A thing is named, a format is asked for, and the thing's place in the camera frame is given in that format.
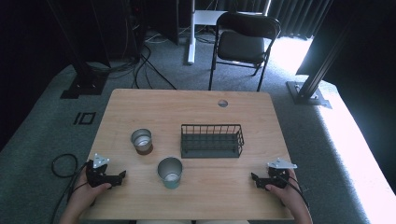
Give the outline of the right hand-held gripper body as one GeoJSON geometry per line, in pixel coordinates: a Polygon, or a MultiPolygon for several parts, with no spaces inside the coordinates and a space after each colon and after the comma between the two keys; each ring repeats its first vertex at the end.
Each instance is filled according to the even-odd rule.
{"type": "Polygon", "coordinates": [[[268,185],[272,185],[284,189],[290,183],[290,170],[297,168],[296,164],[281,158],[270,161],[267,165],[269,182],[264,185],[265,188],[267,188],[268,185]]]}

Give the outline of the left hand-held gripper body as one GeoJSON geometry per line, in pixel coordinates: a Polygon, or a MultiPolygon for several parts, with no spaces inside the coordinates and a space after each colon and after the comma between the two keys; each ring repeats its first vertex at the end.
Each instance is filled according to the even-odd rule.
{"type": "Polygon", "coordinates": [[[95,153],[92,160],[86,165],[86,176],[89,185],[92,188],[98,187],[104,183],[112,183],[110,175],[106,175],[106,168],[109,164],[109,158],[105,158],[95,153]]]}

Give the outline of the brown metal cup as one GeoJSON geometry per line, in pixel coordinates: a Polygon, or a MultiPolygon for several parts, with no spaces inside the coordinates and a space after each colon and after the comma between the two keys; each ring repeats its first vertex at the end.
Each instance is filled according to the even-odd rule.
{"type": "Polygon", "coordinates": [[[148,155],[153,150],[152,135],[148,129],[135,130],[131,135],[131,142],[139,155],[148,155]]]}

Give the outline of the teal metal cup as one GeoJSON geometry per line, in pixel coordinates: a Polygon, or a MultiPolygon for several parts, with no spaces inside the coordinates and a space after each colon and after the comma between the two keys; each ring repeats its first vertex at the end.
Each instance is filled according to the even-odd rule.
{"type": "Polygon", "coordinates": [[[176,189],[182,177],[183,165],[180,159],[167,157],[157,166],[157,174],[167,189],[176,189]]]}

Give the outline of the black wire basket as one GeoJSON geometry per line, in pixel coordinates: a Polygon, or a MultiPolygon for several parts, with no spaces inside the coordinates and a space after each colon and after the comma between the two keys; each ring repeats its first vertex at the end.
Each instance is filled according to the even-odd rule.
{"type": "Polygon", "coordinates": [[[239,158],[245,144],[240,124],[182,124],[180,153],[185,159],[239,158]]]}

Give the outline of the person's right hand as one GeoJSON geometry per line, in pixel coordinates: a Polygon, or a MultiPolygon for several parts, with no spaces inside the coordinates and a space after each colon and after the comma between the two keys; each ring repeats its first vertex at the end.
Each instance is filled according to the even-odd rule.
{"type": "Polygon", "coordinates": [[[272,185],[268,185],[265,189],[278,197],[285,206],[286,203],[304,203],[304,199],[300,195],[300,187],[293,170],[290,170],[289,182],[290,184],[284,189],[272,185]]]}

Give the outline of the person's left hand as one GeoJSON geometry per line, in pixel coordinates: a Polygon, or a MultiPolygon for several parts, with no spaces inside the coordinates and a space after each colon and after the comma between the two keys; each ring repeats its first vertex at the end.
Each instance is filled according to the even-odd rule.
{"type": "Polygon", "coordinates": [[[88,208],[96,199],[97,196],[104,193],[107,189],[111,188],[109,183],[101,184],[97,187],[92,187],[85,173],[82,173],[76,185],[73,188],[72,194],[68,204],[73,208],[84,210],[88,208]]]}

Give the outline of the black folding chair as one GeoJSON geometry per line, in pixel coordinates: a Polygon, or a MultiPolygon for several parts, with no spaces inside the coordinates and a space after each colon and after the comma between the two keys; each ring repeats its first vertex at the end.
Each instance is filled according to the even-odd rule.
{"type": "Polygon", "coordinates": [[[215,27],[215,42],[208,89],[212,89],[217,64],[261,69],[257,91],[261,90],[272,46],[281,32],[280,22],[264,15],[225,12],[215,27]]]}

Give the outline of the dark equipment cabinet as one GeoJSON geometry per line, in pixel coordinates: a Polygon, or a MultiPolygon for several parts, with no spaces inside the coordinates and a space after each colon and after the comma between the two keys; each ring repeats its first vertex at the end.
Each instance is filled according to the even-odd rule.
{"type": "Polygon", "coordinates": [[[179,0],[127,0],[134,38],[133,56],[141,58],[148,28],[179,44],[179,0]]]}

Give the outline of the dark pleated curtain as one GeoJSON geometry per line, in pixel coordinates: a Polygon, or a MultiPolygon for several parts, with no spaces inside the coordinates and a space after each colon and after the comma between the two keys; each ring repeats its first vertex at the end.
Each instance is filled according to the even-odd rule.
{"type": "Polygon", "coordinates": [[[311,38],[323,23],[333,0],[269,0],[265,13],[281,25],[280,36],[311,38]]]}

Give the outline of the metal stand with base plate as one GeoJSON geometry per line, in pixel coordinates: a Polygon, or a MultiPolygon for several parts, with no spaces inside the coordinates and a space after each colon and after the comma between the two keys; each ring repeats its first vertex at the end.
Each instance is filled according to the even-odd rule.
{"type": "Polygon", "coordinates": [[[307,75],[307,79],[304,82],[286,83],[296,105],[330,106],[318,86],[345,45],[349,26],[345,22],[339,27],[320,28],[297,72],[298,75],[307,75]]]}

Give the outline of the black stand with base plate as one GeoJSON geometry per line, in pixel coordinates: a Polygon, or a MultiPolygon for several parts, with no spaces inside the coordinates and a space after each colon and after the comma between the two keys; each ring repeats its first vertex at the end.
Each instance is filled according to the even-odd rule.
{"type": "Polygon", "coordinates": [[[60,31],[60,42],[67,59],[73,65],[76,76],[70,87],[61,94],[62,99],[77,99],[80,95],[101,95],[108,73],[95,72],[83,59],[76,36],[58,0],[46,0],[60,31]]]}

